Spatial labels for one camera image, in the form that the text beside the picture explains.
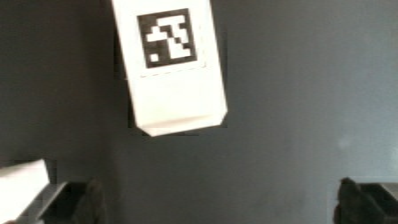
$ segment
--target dark gray wall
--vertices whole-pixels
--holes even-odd
[[[105,183],[110,223],[331,223],[340,179],[398,181],[398,2],[213,0],[221,128],[128,128],[107,1],[0,1],[0,161]]]

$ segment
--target white object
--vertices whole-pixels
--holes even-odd
[[[112,0],[135,123],[151,136],[228,113],[208,0]]]
[[[48,183],[45,160],[0,169],[0,224],[18,219]]]

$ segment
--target dark background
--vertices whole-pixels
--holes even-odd
[[[128,128],[103,0],[0,1],[0,161],[96,177],[110,223],[331,223],[340,179],[398,181],[398,1],[213,0],[219,128]]]

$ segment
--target qr-like code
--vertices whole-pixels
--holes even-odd
[[[139,16],[146,67],[197,60],[190,12],[173,10]]]

